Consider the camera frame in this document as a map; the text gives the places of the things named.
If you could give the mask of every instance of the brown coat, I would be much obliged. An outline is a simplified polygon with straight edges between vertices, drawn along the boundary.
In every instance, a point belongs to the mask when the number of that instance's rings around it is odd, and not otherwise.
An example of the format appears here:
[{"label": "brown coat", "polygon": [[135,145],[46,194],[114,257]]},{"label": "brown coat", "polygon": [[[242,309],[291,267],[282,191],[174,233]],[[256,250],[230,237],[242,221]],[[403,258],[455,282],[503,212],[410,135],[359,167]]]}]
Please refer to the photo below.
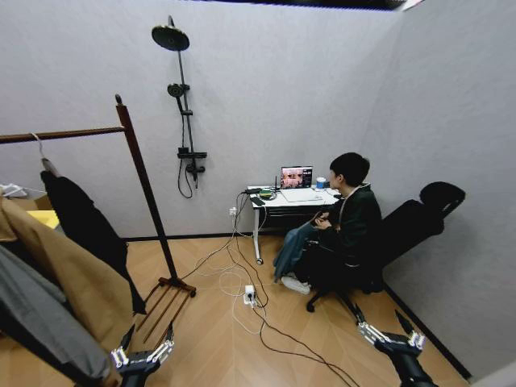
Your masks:
[{"label": "brown coat", "polygon": [[21,241],[57,283],[82,326],[107,352],[132,324],[129,284],[84,248],[0,195],[0,242]]}]

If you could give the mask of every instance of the black coat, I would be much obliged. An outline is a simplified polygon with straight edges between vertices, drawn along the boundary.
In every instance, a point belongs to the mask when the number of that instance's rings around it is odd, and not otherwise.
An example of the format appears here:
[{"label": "black coat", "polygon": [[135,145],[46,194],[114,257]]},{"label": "black coat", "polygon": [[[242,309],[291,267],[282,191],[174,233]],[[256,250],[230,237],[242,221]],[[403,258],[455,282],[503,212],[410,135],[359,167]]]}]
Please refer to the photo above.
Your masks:
[{"label": "black coat", "polygon": [[81,187],[68,178],[43,171],[41,180],[66,236],[124,277],[131,287],[133,310],[145,314],[145,302],[126,268],[127,245],[106,217]]},{"label": "black coat", "polygon": [[330,210],[328,220],[332,227],[319,232],[321,245],[353,261],[360,241],[381,221],[380,207],[371,186],[362,185],[349,198],[339,200]]}]

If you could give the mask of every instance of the laptop screen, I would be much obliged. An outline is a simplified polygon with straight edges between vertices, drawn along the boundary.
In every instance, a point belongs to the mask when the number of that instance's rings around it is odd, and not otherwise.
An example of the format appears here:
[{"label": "laptop screen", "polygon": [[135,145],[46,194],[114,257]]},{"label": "laptop screen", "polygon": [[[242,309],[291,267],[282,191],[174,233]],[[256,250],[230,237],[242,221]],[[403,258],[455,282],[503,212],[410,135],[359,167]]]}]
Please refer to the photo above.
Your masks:
[{"label": "laptop screen", "polygon": [[281,168],[281,189],[310,188],[312,186],[312,167]]}]

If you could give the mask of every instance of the cup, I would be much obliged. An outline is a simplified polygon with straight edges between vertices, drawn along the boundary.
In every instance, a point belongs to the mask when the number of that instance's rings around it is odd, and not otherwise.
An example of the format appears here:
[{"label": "cup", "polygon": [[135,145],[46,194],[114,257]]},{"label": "cup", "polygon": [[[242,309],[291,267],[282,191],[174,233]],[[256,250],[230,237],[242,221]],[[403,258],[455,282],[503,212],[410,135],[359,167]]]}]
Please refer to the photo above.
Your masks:
[{"label": "cup", "polygon": [[315,181],[316,181],[316,184],[315,184],[316,188],[318,188],[318,189],[324,188],[324,183],[326,182],[326,179],[324,177],[318,177],[317,179],[315,179]]}]

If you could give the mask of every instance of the power strip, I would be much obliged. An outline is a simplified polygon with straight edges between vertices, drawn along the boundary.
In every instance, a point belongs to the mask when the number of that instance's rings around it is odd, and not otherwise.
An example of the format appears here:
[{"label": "power strip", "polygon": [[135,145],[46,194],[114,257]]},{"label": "power strip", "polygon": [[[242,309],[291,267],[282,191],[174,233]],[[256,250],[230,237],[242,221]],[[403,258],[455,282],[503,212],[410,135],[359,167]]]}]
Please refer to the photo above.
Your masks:
[{"label": "power strip", "polygon": [[245,305],[251,305],[251,308],[256,306],[256,293],[253,285],[245,285],[245,294],[242,297]]}]

